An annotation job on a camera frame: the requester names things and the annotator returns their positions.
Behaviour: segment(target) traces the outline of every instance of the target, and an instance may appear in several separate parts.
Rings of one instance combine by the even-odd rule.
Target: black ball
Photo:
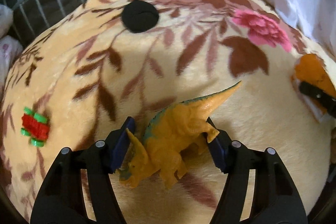
[[[159,12],[148,2],[133,0],[125,6],[121,13],[121,20],[130,32],[145,32],[157,24]]]

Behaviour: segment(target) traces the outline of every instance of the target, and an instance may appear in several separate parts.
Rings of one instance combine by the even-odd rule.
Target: toy wheel
[[[44,146],[44,141],[40,141],[40,140],[37,140],[37,139],[34,139],[32,138],[30,140],[30,143],[36,147],[43,147]]]
[[[48,119],[46,117],[44,117],[44,116],[42,116],[42,115],[40,115],[38,113],[34,114],[34,119],[37,120],[38,122],[44,123],[44,124],[46,124],[47,121],[48,121]]]
[[[25,107],[23,111],[29,116],[34,116],[34,111],[32,111],[29,107]]]
[[[27,137],[30,137],[30,133],[26,130],[26,129],[24,129],[24,128],[21,128],[21,134],[22,135],[24,135],[24,136],[27,136]]]

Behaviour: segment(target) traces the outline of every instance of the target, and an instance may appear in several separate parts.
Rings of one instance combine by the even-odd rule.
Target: metal screw
[[[267,148],[267,152],[271,155],[274,155],[275,154],[275,150],[273,148]]]
[[[239,147],[242,146],[242,144],[241,144],[239,141],[233,141],[233,142],[232,142],[232,146],[233,146],[233,147],[236,147],[236,148],[239,148]]]
[[[104,141],[97,141],[96,142],[96,146],[97,147],[103,147],[105,145],[105,142]]]
[[[68,147],[65,147],[65,148],[62,148],[61,153],[62,153],[63,155],[65,155],[65,154],[68,154],[69,151],[70,151],[70,149],[69,149]]]

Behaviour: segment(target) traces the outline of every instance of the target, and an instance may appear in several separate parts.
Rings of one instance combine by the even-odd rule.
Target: cream fleece blanket
[[[61,148],[84,149],[136,119],[137,136],[172,102],[242,87],[211,116],[251,149],[274,147],[307,213],[324,186],[331,123],[318,124],[297,98],[291,74],[304,52],[333,61],[284,24],[262,0],[145,0],[160,12],[151,30],[133,34],[120,13],[132,0],[89,0],[41,34],[11,69],[2,104],[1,184],[30,219],[39,187]],[[24,106],[50,119],[43,148],[20,134]],[[128,223],[208,223],[226,176],[210,154],[184,152],[189,173],[166,191],[158,176],[136,189],[110,179]],[[253,195],[249,181],[247,218]],[[83,174],[90,218],[94,213]]]

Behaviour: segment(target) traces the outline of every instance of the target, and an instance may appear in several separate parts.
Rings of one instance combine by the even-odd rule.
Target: dinosaur body
[[[128,169],[120,171],[120,182],[135,188],[140,180],[160,170],[165,186],[171,188],[177,182],[175,172],[180,179],[188,171],[180,152],[192,143],[198,145],[199,153],[206,150],[202,133],[208,134],[208,142],[219,133],[206,122],[207,118],[239,86],[240,82],[221,92],[174,103],[161,110],[149,122],[142,143],[127,130],[134,156]]]

